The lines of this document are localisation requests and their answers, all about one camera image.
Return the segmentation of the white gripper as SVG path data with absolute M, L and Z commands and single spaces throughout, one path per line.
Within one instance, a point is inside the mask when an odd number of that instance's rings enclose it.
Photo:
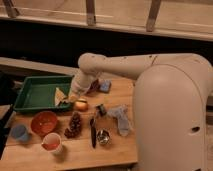
M 71 81 L 71 87 L 67 101 L 74 103 L 81 95 L 84 95 L 90 88 L 95 77 L 78 70 Z

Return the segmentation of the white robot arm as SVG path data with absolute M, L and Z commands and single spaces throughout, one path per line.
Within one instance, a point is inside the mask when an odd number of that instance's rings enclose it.
M 192 53 L 121 57 L 85 53 L 71 91 L 86 93 L 99 74 L 135 81 L 133 114 L 139 171 L 207 171 L 206 104 L 213 66 Z

